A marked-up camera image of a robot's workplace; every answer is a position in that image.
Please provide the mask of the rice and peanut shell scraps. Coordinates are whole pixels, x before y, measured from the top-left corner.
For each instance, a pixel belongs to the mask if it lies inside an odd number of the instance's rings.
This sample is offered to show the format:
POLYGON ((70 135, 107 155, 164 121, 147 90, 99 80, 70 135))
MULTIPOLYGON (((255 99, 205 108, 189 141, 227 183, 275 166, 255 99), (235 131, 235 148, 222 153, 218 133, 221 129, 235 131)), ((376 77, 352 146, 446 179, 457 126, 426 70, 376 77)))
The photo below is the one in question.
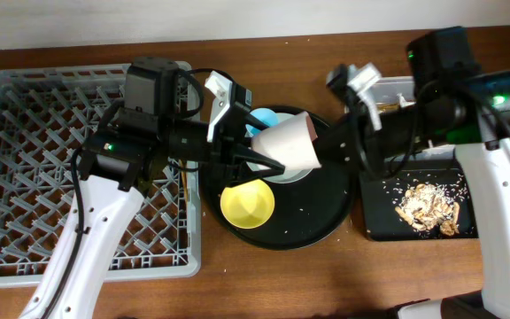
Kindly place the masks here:
POLYGON ((414 233, 454 237, 460 234, 462 204, 469 199, 468 186, 462 173, 447 171, 440 175, 406 173, 382 181, 382 192, 391 196, 392 210, 414 233))

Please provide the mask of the clear plastic storage box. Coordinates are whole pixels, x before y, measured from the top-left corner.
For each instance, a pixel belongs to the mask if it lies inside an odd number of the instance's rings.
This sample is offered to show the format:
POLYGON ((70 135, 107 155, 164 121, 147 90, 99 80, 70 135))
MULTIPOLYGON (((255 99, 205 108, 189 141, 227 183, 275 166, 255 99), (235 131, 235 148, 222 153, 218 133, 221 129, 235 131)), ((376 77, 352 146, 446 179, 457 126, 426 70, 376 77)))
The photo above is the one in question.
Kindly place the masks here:
POLYGON ((489 112, 483 109, 482 95, 466 83, 456 86, 427 84, 414 91, 410 77, 382 78, 370 92, 375 102, 397 104, 398 93, 414 100, 419 111, 419 133, 410 160, 438 160, 452 157, 463 144, 491 143, 499 132, 489 112))

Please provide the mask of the blue plastic cup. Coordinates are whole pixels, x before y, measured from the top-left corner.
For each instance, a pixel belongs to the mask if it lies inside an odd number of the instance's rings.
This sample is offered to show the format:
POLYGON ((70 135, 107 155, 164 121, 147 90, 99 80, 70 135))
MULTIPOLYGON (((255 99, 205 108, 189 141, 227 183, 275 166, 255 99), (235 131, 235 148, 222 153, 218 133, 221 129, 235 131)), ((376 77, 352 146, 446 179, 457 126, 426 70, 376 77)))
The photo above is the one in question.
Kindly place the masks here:
MULTIPOLYGON (((267 124, 268 127, 273 127, 279 124, 278 115, 271 109, 268 108, 257 108, 251 111, 251 115, 259 121, 267 124)), ((253 137, 260 133, 258 128, 254 128, 251 125, 246 126, 247 136, 253 137)))

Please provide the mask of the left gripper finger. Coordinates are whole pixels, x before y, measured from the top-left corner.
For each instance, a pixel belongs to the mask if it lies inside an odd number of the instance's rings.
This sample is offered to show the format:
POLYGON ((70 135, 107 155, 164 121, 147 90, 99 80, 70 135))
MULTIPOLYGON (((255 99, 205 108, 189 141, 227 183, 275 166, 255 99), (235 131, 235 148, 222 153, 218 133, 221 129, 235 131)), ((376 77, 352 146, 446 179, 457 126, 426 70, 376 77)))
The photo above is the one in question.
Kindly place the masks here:
POLYGON ((264 177, 282 175, 285 172, 285 166, 279 161, 242 144, 231 148, 227 169, 227 186, 238 186, 264 177))
POLYGON ((269 110, 266 108, 258 108, 251 111, 248 115, 246 129, 248 133, 260 133, 269 124, 269 110))

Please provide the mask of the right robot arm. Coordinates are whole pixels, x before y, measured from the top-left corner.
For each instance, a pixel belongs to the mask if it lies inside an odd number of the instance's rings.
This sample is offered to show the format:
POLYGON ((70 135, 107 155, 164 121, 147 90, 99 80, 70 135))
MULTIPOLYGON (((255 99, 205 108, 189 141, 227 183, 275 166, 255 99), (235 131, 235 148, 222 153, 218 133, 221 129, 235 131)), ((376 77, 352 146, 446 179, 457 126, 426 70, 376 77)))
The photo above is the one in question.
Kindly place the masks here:
POLYGON ((396 318, 510 318, 510 70, 486 74, 463 27, 406 46, 414 102, 380 113, 373 65, 337 66, 326 83, 346 114, 314 143, 318 156, 355 175, 389 179, 389 158, 450 144, 466 178, 483 256, 478 292, 396 306, 396 318))

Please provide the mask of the yellow plastic bowl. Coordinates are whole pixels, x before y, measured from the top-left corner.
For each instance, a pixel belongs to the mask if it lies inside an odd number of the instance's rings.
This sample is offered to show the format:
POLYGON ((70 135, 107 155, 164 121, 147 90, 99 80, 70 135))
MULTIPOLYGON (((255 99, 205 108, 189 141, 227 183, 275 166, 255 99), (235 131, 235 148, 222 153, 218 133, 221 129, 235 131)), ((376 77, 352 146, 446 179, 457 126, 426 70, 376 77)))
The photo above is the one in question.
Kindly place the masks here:
POLYGON ((227 222, 239 229, 255 229, 273 215, 274 193, 258 179, 235 187, 227 187, 220 195, 220 210, 227 222))

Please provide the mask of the white napkin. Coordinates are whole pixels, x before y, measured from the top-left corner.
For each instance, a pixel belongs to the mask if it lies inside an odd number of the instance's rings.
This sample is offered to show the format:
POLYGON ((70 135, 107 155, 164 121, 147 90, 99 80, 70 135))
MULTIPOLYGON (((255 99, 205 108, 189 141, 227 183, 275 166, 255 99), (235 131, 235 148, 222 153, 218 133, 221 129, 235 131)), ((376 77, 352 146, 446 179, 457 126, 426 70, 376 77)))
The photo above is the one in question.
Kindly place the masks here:
POLYGON ((409 101, 405 98, 405 96, 402 93, 398 93, 398 106, 400 108, 406 108, 414 104, 415 104, 414 100, 409 101))

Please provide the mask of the black rectangular tray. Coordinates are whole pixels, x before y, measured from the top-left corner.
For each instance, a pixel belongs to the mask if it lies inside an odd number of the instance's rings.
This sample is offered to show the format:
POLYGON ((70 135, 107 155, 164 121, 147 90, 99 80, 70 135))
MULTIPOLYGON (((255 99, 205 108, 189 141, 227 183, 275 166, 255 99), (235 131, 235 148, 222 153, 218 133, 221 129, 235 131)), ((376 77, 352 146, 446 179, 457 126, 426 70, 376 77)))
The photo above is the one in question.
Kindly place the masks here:
POLYGON ((406 191, 420 183, 435 186, 447 202, 459 204, 459 232, 452 235, 453 239, 478 237, 468 184, 454 158, 414 160, 391 179, 370 181, 363 175, 359 183, 367 235, 374 241, 448 238, 438 226, 423 231, 414 228, 395 211, 406 191))

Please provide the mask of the round black tray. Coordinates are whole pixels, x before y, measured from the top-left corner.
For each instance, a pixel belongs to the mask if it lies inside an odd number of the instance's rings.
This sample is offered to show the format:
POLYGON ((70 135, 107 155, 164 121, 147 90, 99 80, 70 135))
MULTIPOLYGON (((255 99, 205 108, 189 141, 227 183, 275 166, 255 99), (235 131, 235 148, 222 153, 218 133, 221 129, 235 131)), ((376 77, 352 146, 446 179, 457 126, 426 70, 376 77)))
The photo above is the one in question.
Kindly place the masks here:
POLYGON ((346 168, 327 161, 294 183, 268 182, 274 194, 274 212, 255 229, 240 229, 228 222, 220 210, 223 183, 201 167, 202 198, 216 220, 244 242, 269 250, 291 250, 312 245, 330 235, 353 209, 359 193, 358 178, 346 168))

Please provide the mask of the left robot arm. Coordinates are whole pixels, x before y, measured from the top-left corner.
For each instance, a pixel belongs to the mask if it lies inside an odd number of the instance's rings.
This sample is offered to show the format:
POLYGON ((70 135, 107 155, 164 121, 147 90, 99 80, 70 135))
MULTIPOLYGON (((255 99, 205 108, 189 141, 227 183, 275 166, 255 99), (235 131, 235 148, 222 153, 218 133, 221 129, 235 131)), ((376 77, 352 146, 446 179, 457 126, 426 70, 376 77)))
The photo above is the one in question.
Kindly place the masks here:
POLYGON ((251 91, 217 69, 182 69, 167 58, 136 58, 123 97, 71 157, 74 197, 25 318, 89 318, 128 224, 166 167, 213 167, 228 186, 266 176, 282 163, 252 150, 246 129, 263 128, 251 114, 251 91))

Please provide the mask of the grey dishwasher rack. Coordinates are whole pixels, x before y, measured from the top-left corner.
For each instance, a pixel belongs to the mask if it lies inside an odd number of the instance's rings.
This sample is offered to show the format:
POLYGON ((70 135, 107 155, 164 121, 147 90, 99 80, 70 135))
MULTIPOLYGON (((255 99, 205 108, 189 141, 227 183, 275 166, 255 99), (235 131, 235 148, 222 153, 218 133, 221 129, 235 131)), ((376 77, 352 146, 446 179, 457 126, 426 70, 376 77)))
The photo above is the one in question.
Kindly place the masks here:
MULTIPOLYGON (((0 288, 35 286, 73 202, 70 156, 124 94, 124 64, 0 70, 0 288)), ((108 281, 194 276, 197 172, 167 167, 113 255, 108 281)))

